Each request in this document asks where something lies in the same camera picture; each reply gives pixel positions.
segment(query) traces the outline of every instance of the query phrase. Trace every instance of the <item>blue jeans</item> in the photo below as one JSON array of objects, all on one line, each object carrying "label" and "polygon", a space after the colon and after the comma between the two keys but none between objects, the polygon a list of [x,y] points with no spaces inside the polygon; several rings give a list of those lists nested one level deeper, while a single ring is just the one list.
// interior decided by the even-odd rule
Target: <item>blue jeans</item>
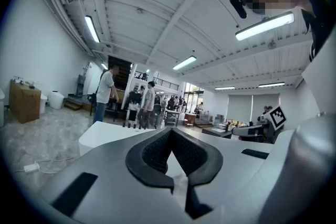
[{"label": "blue jeans", "polygon": [[97,102],[95,115],[93,117],[93,123],[95,123],[96,121],[101,121],[101,122],[103,121],[105,109],[106,109],[106,104]]}]

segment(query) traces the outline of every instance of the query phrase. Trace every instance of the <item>white cable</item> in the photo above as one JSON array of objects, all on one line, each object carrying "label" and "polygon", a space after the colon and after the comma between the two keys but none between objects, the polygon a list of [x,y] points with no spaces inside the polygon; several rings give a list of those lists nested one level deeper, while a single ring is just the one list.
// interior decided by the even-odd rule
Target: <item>white cable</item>
[{"label": "white cable", "polygon": [[38,162],[64,162],[64,161],[67,161],[69,159],[73,159],[73,158],[76,158],[76,157],[79,157],[79,155],[77,155],[75,157],[67,158],[67,159],[37,159],[37,160],[35,160],[35,163],[38,163]]},{"label": "white cable", "polygon": [[58,173],[59,171],[57,172],[45,172],[45,171],[42,171],[40,168],[38,169],[40,172],[44,173],[44,174],[56,174]]}]

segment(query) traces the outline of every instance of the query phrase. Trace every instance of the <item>black and white square marker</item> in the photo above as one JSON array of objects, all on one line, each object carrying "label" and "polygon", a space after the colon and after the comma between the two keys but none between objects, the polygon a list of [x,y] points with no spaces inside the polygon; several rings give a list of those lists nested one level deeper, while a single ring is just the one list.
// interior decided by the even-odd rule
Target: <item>black and white square marker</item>
[{"label": "black and white square marker", "polygon": [[280,106],[272,109],[269,112],[270,120],[273,124],[274,130],[279,129],[286,122],[286,117]]}]

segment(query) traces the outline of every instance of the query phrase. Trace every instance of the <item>white bin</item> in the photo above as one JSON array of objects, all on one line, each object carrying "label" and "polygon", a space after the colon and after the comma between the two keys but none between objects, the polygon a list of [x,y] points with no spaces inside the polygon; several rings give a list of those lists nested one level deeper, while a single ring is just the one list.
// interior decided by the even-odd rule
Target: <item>white bin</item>
[{"label": "white bin", "polygon": [[5,117],[4,99],[5,99],[5,94],[2,91],[2,89],[0,89],[0,127],[4,126],[4,117]]},{"label": "white bin", "polygon": [[51,92],[49,96],[49,106],[53,109],[61,109],[64,96],[59,92]]},{"label": "white bin", "polygon": [[43,93],[41,93],[40,114],[43,114],[45,112],[47,100],[48,98]]}]

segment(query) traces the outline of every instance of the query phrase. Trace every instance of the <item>white t-shirt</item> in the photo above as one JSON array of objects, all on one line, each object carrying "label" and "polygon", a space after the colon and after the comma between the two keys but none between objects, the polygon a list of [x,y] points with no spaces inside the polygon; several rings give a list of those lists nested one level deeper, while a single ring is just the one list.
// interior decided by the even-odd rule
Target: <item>white t-shirt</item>
[{"label": "white t-shirt", "polygon": [[148,111],[153,111],[154,109],[154,100],[155,100],[155,92],[154,89],[148,89],[146,95],[145,95],[145,102],[143,104],[143,107],[145,107],[147,100],[149,100],[149,104],[147,106]]},{"label": "white t-shirt", "polygon": [[114,85],[112,74],[110,71],[105,72],[105,74],[101,77],[98,86],[97,92],[97,102],[107,104],[110,100],[111,89]]}]

